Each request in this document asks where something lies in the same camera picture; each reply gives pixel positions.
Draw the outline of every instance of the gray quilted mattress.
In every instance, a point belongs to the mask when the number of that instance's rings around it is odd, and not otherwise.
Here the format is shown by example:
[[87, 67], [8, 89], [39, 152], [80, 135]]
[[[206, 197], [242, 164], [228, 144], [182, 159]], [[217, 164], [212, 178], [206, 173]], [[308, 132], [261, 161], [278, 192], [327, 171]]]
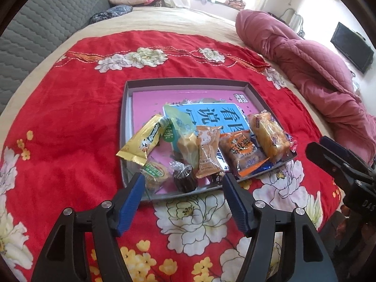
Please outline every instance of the gray quilted mattress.
[[107, 0], [28, 0], [0, 37], [0, 114], [37, 65], [108, 8]]

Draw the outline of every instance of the gray tray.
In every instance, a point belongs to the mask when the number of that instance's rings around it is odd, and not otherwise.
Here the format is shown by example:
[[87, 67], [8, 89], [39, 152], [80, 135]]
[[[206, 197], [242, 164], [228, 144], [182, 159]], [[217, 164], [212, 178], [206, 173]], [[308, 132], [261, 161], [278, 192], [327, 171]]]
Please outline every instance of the gray tray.
[[[277, 120], [274, 113], [271, 111], [269, 106], [257, 93], [257, 91], [247, 82], [240, 82], [236, 80], [225, 80], [216, 78], [154, 78], [146, 80], [132, 80], [125, 84], [123, 103], [121, 106], [121, 116], [120, 116], [120, 145], [123, 147], [125, 143], [131, 138], [133, 134], [133, 124], [132, 124], [132, 95], [134, 92], [140, 91], [154, 91], [154, 90], [231, 90], [231, 91], [243, 91], [247, 95], [247, 99], [253, 103], [253, 105], [259, 110], [267, 110], [271, 115]], [[294, 159], [297, 153], [289, 152], [286, 159], [282, 162], [277, 163], [272, 168], [262, 171], [258, 174], [252, 176], [247, 176], [239, 179], [238, 182], [247, 180], [249, 178], [260, 176], [266, 172], [270, 172], [273, 169], [283, 166], [290, 160]], [[136, 164], [123, 159], [120, 159], [121, 176], [124, 187], [126, 187], [133, 176], [131, 170], [135, 170]], [[181, 192], [171, 192], [167, 194], [150, 194], [145, 193], [142, 197], [142, 201], [150, 200], [165, 200], [177, 197], [185, 197], [194, 194], [200, 194], [203, 192], [213, 191], [221, 188], [221, 185], [209, 184], [204, 187], [197, 188], [193, 192], [181, 193]]]

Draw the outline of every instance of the blue book cover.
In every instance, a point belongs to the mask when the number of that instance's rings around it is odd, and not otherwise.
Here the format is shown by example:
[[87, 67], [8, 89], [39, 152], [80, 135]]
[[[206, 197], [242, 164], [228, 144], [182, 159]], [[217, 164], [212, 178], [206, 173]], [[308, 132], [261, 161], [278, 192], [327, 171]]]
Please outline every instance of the blue book cover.
[[171, 106], [189, 114], [195, 126], [223, 126], [221, 133], [249, 129], [246, 117], [234, 103], [197, 103]]

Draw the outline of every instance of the television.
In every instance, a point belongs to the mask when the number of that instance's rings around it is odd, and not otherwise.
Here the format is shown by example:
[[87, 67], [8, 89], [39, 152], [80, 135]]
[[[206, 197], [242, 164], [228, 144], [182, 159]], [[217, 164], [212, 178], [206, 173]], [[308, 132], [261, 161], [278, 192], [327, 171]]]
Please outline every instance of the television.
[[330, 41], [363, 74], [373, 61], [373, 50], [362, 36], [338, 22]]

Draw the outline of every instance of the blue patterned cloth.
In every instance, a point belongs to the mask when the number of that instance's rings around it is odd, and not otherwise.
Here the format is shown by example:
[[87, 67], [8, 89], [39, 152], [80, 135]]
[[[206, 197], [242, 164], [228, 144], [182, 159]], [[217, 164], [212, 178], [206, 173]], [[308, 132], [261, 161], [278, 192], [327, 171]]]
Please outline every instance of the blue patterned cloth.
[[111, 19], [119, 17], [121, 15], [125, 15], [127, 13], [130, 13], [132, 10], [133, 7], [130, 5], [117, 5], [111, 7], [109, 10], [97, 13], [93, 17], [91, 17], [89, 20], [89, 25], [106, 19]]

